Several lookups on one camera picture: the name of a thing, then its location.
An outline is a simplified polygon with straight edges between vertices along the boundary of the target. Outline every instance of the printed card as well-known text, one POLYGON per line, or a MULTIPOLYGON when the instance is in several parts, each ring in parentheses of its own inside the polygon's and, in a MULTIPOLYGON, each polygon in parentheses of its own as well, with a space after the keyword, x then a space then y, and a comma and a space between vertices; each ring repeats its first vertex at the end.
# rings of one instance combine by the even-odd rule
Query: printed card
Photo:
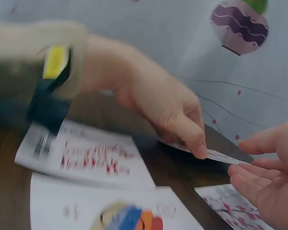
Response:
POLYGON ((107 190, 31 179, 32 230, 204 230, 169 187, 107 190))
MULTIPOLYGON (((164 141, 162 140, 158 140, 159 142, 165 144, 165 145, 168 145, 168 146, 171 146, 173 148, 176 148, 178 150, 182 150, 182 151, 185 151, 185 152, 191 152, 187 147, 183 146, 183 145, 180 145, 180 144, 169 144, 169 143, 165 143, 164 141)), ((246 162, 243 162, 243 161, 240 161, 240 160, 237 160, 233 157, 230 157, 230 156, 227 156, 223 153, 220 153, 218 151, 215 151, 215 150, 211 150, 209 149, 208 150, 208 159, 211 159, 211 160, 215 160, 215 161, 220 161, 220 162, 224 162, 224 163, 228 163, 228 164, 240 164, 240 163, 246 163, 246 162)))
POLYGON ((57 137, 32 124, 15 163, 103 186, 155 187, 131 137, 64 121, 57 137))
POLYGON ((234 230, 273 230, 231 184, 200 187, 195 191, 234 230))

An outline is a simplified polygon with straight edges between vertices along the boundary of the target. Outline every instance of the yellow tag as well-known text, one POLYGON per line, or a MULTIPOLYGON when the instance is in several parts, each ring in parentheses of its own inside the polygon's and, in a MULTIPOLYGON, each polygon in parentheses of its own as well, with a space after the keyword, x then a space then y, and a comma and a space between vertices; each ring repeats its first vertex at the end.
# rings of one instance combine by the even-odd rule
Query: yellow tag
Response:
POLYGON ((68 46, 55 45, 47 52, 43 79, 56 79, 66 67, 69 58, 68 46))

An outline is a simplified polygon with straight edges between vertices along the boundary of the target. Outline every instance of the hand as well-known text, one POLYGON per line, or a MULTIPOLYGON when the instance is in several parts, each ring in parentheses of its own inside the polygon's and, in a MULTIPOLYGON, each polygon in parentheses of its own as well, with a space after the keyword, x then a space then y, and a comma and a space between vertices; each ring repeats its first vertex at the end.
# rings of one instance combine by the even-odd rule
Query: hand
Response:
POLYGON ((276 152, 279 160, 256 160, 252 165, 231 165, 230 182, 246 197, 271 227, 288 230, 288 122, 242 141, 248 154, 276 152))
POLYGON ((138 50, 91 36, 84 71, 83 91, 114 90, 119 103, 147 119, 165 142, 178 139, 197 158, 207 157, 197 96, 138 50))

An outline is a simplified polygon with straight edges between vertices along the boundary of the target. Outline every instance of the wrist strap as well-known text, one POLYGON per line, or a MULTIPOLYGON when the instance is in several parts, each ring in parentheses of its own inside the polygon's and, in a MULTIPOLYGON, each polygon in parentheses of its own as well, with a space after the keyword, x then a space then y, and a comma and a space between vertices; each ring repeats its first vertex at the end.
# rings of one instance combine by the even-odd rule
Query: wrist strap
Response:
POLYGON ((57 45, 48 50, 43 78, 35 89, 26 114, 29 122, 45 126, 55 136, 59 133, 71 102, 54 98, 53 92, 68 80, 71 58, 72 49, 68 46, 57 45))

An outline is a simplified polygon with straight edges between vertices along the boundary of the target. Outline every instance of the purple hot air balloon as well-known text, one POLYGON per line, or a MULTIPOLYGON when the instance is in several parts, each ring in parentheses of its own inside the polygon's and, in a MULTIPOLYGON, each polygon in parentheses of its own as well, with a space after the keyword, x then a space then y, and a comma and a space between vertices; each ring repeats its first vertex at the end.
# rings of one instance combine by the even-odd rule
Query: purple hot air balloon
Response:
POLYGON ((268 35, 267 20, 241 0, 219 4, 211 15, 211 24, 223 47, 239 56, 257 50, 268 35))

